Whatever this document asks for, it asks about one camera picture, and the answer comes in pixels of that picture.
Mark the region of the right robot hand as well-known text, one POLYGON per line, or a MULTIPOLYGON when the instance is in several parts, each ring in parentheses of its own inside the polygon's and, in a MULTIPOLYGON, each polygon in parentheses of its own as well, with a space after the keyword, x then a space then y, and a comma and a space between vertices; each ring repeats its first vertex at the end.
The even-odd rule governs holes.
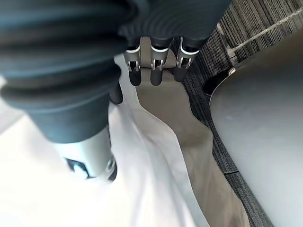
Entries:
POLYGON ((123 54, 132 85, 141 83, 143 36, 151 40, 151 83, 162 81, 169 47, 181 39, 176 80, 206 43, 228 0, 3 0, 0 95, 28 114, 69 168, 113 181, 108 107, 123 95, 123 54))

